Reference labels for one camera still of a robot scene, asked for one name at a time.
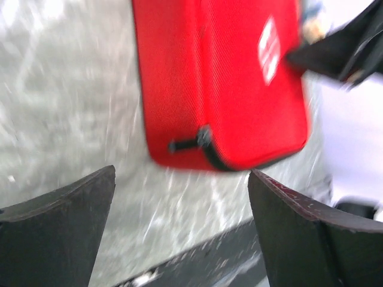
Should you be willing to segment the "left gripper clear black left finger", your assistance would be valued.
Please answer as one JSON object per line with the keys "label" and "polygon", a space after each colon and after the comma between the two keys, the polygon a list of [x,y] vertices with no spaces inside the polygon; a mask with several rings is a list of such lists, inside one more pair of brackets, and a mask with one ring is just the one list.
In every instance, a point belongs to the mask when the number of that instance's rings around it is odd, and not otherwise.
{"label": "left gripper clear black left finger", "polygon": [[1,286],[88,286],[115,191],[114,166],[1,209]]}

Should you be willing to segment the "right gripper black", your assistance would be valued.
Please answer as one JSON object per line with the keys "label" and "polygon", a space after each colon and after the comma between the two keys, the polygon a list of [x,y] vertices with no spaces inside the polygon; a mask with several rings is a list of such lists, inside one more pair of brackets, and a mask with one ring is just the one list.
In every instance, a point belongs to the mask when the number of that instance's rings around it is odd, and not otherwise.
{"label": "right gripper black", "polygon": [[354,86],[374,73],[382,74],[382,1],[373,1],[325,38],[289,51],[287,62]]}

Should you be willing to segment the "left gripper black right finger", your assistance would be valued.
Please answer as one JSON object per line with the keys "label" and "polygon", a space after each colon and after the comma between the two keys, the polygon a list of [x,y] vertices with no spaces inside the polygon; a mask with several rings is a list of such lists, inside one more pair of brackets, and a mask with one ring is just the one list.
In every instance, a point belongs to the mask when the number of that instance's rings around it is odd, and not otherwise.
{"label": "left gripper black right finger", "polygon": [[382,286],[382,223],[322,204],[259,170],[248,178],[270,286]]}

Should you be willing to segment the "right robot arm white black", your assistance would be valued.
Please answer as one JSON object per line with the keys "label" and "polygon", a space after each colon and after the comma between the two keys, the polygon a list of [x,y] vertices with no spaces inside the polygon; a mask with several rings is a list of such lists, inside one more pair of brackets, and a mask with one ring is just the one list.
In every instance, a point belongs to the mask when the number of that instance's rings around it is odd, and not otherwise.
{"label": "right robot arm white black", "polygon": [[382,220],[382,2],[304,1],[290,65],[321,76],[331,204]]}

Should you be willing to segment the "black red medicine kit case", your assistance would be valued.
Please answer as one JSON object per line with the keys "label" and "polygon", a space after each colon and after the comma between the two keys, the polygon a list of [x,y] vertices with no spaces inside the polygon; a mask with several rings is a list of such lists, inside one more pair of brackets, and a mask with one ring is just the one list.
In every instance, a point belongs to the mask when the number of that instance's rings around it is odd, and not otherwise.
{"label": "black red medicine kit case", "polygon": [[309,138],[298,1],[133,1],[145,135],[159,165],[261,168]]}

